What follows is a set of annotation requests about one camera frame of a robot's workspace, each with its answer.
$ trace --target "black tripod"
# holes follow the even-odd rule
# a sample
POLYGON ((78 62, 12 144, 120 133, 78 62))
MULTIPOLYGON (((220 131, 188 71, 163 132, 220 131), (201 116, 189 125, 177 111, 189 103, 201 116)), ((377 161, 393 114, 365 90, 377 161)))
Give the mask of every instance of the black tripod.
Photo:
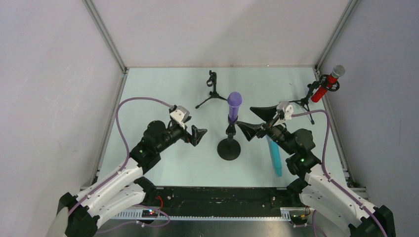
MULTIPOLYGON (((303 109, 309 112, 310 108, 308 107, 308 99, 310 99, 310 97, 313 95, 313 91, 320 87, 320 81, 315 81, 312 84, 308 84, 307 87, 309 89, 308 89, 307 95, 304 98, 300 100, 291 100, 290 102, 300 105, 303 109)), ((313 117, 311 116, 311 114, 309 114, 309 116, 310 116, 311 124, 314 124, 313 117)))
POLYGON ((221 100, 227 101, 226 98, 220 96, 217 93, 217 73, 216 72, 212 72, 211 70, 209 71, 209 79, 207 80, 207 86, 208 87, 212 86, 212 91, 209 92, 209 98, 204 100, 202 103, 198 104, 195 107, 195 109, 199 108, 203 103, 205 103, 206 101, 210 99, 221 99, 221 100))

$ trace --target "purple microphone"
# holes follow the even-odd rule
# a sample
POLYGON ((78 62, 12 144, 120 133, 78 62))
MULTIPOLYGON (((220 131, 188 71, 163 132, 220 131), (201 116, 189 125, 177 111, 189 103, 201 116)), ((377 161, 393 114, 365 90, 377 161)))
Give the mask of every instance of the purple microphone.
POLYGON ((239 116, 239 107, 242 105, 242 95, 238 92, 231 92, 227 98, 229 111, 228 111, 228 122, 234 124, 239 116))

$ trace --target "microphone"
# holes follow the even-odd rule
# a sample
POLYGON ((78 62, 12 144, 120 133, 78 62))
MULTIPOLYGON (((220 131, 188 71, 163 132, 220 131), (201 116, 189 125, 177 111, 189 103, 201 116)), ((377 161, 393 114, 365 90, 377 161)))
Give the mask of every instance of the microphone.
POLYGON ((337 83, 337 79, 345 74, 345 67, 337 65, 333 68, 330 75, 326 77, 326 81, 322 84, 316 93, 311 97, 311 101, 317 103, 326 94, 326 92, 337 83))
POLYGON ((239 116, 239 108, 242 105, 242 95, 238 92, 231 92, 227 98, 229 106, 228 111, 228 122, 229 124, 235 124, 239 116))

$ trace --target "white wall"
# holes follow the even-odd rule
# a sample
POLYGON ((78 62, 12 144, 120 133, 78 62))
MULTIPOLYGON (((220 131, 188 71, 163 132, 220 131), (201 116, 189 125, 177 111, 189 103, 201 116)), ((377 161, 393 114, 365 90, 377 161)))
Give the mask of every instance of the white wall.
POLYGON ((348 0, 95 0, 129 67, 314 65, 348 0))
POLYGON ((329 93, 356 181, 389 207, 399 237, 417 236, 419 4, 361 1, 322 73, 346 67, 329 93))
POLYGON ((120 77, 81 0, 0 3, 1 236, 44 236, 89 179, 120 77))

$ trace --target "blue tube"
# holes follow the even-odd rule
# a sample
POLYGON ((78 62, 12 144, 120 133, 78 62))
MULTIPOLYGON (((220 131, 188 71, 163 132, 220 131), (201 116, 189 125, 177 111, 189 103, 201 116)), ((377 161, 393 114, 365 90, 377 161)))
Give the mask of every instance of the blue tube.
POLYGON ((270 137, 266 136, 266 139, 268 140, 269 151, 270 151, 271 159, 272 159, 272 166, 276 172, 276 175, 281 177, 282 164, 281 164, 281 156, 279 155, 278 145, 274 141, 272 141, 270 137))

